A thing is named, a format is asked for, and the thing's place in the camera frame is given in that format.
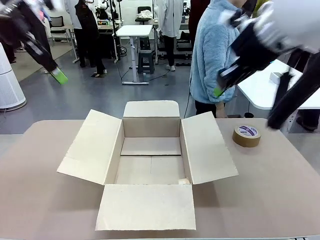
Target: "brown packing tape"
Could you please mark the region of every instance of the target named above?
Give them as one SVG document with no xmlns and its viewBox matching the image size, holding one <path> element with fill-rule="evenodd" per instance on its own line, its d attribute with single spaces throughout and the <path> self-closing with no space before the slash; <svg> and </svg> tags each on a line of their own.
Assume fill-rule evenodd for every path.
<svg viewBox="0 0 320 240">
<path fill-rule="evenodd" d="M 234 128 L 232 139 L 236 144 L 242 147 L 254 148 L 258 146 L 261 134 L 254 126 L 240 125 Z"/>
</svg>

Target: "open cardboard box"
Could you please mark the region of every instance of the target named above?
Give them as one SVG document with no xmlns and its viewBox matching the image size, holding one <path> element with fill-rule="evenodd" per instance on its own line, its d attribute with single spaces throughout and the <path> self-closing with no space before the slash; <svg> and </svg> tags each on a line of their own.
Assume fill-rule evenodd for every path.
<svg viewBox="0 0 320 240">
<path fill-rule="evenodd" d="M 104 185 L 96 230 L 195 230 L 192 184 L 238 175 L 213 114 L 175 101 L 91 110 L 57 171 Z"/>
</svg>

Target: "person in blue fleece jacket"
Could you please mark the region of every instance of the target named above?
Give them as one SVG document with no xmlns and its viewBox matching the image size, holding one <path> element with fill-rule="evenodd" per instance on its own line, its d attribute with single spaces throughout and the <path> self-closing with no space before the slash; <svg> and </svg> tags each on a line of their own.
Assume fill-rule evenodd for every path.
<svg viewBox="0 0 320 240">
<path fill-rule="evenodd" d="M 246 0 L 211 0 L 196 30 L 190 73 L 190 93 L 195 100 L 196 114 L 212 112 L 215 118 L 226 118 L 225 103 L 234 95 L 235 87 L 215 97 L 218 71 L 236 60 L 230 45 L 239 31 L 218 23 L 224 10 L 237 11 Z"/>
</svg>

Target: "hand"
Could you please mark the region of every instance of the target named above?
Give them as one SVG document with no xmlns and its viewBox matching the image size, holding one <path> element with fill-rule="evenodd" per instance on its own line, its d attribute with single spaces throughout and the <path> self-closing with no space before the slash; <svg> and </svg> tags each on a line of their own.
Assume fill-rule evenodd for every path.
<svg viewBox="0 0 320 240">
<path fill-rule="evenodd" d="M 226 119 L 228 116 L 225 112 L 225 105 L 223 102 L 219 102 L 216 106 L 215 115 L 217 119 Z"/>
</svg>

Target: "black office chair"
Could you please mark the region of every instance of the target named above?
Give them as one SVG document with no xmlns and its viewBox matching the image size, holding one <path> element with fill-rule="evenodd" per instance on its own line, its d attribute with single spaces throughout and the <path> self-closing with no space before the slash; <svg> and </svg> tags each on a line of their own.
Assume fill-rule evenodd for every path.
<svg viewBox="0 0 320 240">
<path fill-rule="evenodd" d="M 53 30 L 52 28 L 61 28 L 64 27 L 64 17 L 63 16 L 57 16 L 57 17 L 53 17 L 51 16 L 51 21 L 49 21 L 50 24 L 50 33 L 51 33 L 51 37 L 52 37 L 52 44 L 55 44 L 55 38 L 53 34 L 65 34 L 66 40 L 69 43 L 69 38 L 67 35 L 67 30 L 65 29 L 60 29 L 60 30 Z"/>
<path fill-rule="evenodd" d="M 138 6 L 138 14 L 141 13 L 142 11 L 149 10 L 151 12 L 151 7 L 150 6 Z M 136 18 L 136 22 L 142 23 L 142 25 L 145 25 L 145 22 L 149 22 L 151 20 L 150 17 L 147 18 Z"/>
</svg>

